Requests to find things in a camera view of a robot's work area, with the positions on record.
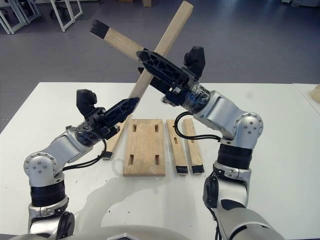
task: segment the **wooden board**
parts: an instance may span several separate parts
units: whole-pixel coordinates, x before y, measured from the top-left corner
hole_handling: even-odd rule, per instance
[[[132,119],[123,163],[123,176],[165,176],[162,119]]]
[[[110,160],[112,155],[115,153],[119,139],[121,138],[124,129],[127,126],[127,122],[130,120],[130,118],[131,115],[129,115],[124,122],[120,122],[117,124],[117,126],[120,128],[120,131],[116,135],[108,139],[108,141],[106,142],[106,154],[103,159]]]
[[[144,7],[151,7],[151,0],[142,0]]]
[[[180,5],[178,11],[175,13],[173,19],[171,20],[168,28],[164,32],[161,40],[159,41],[158,45],[155,48],[155,52],[166,56],[169,52],[171,46],[173,45],[174,41],[176,40],[177,36],[179,35],[182,27],[185,25],[186,21],[190,17],[193,7],[187,1],[183,1]],[[142,74],[140,75],[138,81],[136,82],[129,98],[141,97],[144,95],[147,87],[149,86],[153,76],[143,70]]]
[[[182,148],[181,139],[174,129],[174,125],[174,119],[168,119],[166,121],[175,169],[178,174],[188,174],[188,165],[185,159],[185,152]]]
[[[195,136],[195,126],[192,118],[186,118],[182,122],[183,134],[186,136]],[[189,162],[191,164],[193,174],[201,174],[204,172],[203,161],[197,140],[185,140],[185,148]]]

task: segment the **white furniture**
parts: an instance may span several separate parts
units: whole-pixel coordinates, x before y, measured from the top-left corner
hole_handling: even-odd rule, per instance
[[[5,24],[6,29],[8,29],[9,32],[6,31],[6,33],[9,35],[9,34],[15,34],[15,32],[17,30],[19,30],[23,26],[27,25],[28,23],[27,23],[26,19],[24,18],[23,13],[21,12],[21,10],[19,8],[20,3],[18,1],[16,1],[16,0],[8,0],[8,3],[10,5],[12,11],[14,12],[16,18],[19,21],[19,23],[17,23],[16,25],[11,26],[9,24],[9,22],[7,21],[7,19],[5,18],[5,16],[3,15],[3,13],[0,11],[0,19],[2,19],[2,22]]]
[[[0,10],[0,24],[3,27],[3,29],[5,30],[5,32],[10,35],[11,32],[9,31],[7,25],[5,24],[5,22],[3,21],[3,19],[6,19],[4,14],[2,13],[2,11]]]
[[[16,5],[19,7],[24,19],[26,20],[26,22],[28,24],[30,24],[32,20],[34,20],[34,19],[36,19],[36,18],[41,16],[41,14],[39,13],[39,10],[38,10],[34,0],[26,0],[26,2],[28,3],[28,5],[29,5],[29,7],[30,7],[30,9],[31,9],[31,11],[33,13],[31,16],[27,16],[26,15],[26,13],[25,13],[24,9],[22,8],[21,3],[20,3],[19,0],[9,0],[9,1],[15,1],[16,2]]]
[[[258,113],[264,131],[253,151],[248,208],[260,213],[285,239],[320,237],[320,114],[293,84],[204,83]],[[96,93],[96,106],[112,107],[129,96],[133,83],[39,83],[0,134],[0,233],[27,232],[30,188],[25,158],[50,144],[65,126],[83,121],[76,90]],[[133,118],[174,119],[184,109],[160,102],[163,95],[147,89]],[[216,133],[194,121],[197,134]],[[190,239],[213,239],[216,224],[202,195],[220,144],[199,142],[205,173],[178,176],[165,137],[165,177],[122,177],[122,136],[112,161],[65,172],[68,210],[75,213],[75,233],[113,225],[147,225],[173,230]],[[81,161],[100,154],[98,143]]]
[[[66,5],[66,8],[68,9],[68,13],[69,13],[69,16],[70,16],[70,21],[67,22],[65,25],[62,23],[61,21],[61,17],[59,15],[59,12],[57,10],[57,7],[56,7],[56,4],[55,4],[55,0],[50,0],[51,4],[52,4],[52,7],[53,7],[53,10],[54,10],[54,13],[55,13],[55,16],[56,18],[58,19],[58,22],[60,24],[60,27],[61,27],[61,30],[62,32],[65,32],[66,29],[71,25],[71,24],[74,24],[76,22],[76,19],[79,18],[81,15],[83,15],[83,11],[82,11],[82,8],[81,8],[81,5],[80,5],[80,2],[79,0],[76,0],[76,2],[78,3],[78,7],[79,7],[79,12],[74,15],[73,11],[72,11],[72,8],[71,8],[71,5],[70,5],[70,1],[69,0],[64,0],[65,2],[65,5]]]

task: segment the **transparent wrap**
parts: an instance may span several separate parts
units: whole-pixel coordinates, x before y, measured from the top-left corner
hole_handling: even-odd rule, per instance
[[[75,128],[75,135],[80,143],[88,147],[91,147],[102,140],[102,138],[94,132],[93,128],[86,121],[82,122]]]
[[[209,99],[210,92],[201,86],[199,82],[195,82],[190,92],[186,94],[182,107],[195,114],[206,106]]]

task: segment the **gray floor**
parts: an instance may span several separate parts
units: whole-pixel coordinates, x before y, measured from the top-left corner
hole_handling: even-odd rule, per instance
[[[280,0],[190,0],[193,13],[168,58],[182,65],[192,46],[204,46],[202,82],[319,83],[320,10]],[[180,0],[83,2],[84,16],[65,33],[51,6],[42,18],[6,35],[0,29],[0,131],[38,82],[135,82],[137,64],[89,34],[94,19],[154,49]]]

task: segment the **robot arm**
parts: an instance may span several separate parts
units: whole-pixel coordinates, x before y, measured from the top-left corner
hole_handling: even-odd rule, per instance
[[[24,161],[24,171],[29,177],[31,203],[29,209],[28,233],[48,239],[61,239],[73,234],[75,217],[67,212],[69,199],[65,194],[63,170],[83,168],[97,162],[101,157],[66,168],[93,149],[99,141],[104,143],[114,136],[123,122],[131,114],[139,98],[129,98],[105,111],[94,107],[96,95],[89,90],[78,90],[76,105],[84,116],[84,122],[77,127],[69,127],[47,148],[29,155]]]
[[[203,202],[217,221],[215,238],[225,240],[283,240],[248,205],[253,149],[263,132],[263,121],[254,113],[239,109],[217,91],[209,92],[199,83],[205,66],[202,47],[193,47],[179,68],[147,49],[137,56],[155,77],[151,85],[164,93],[162,101],[182,106],[207,127],[220,131],[220,149],[213,172],[206,179]]]

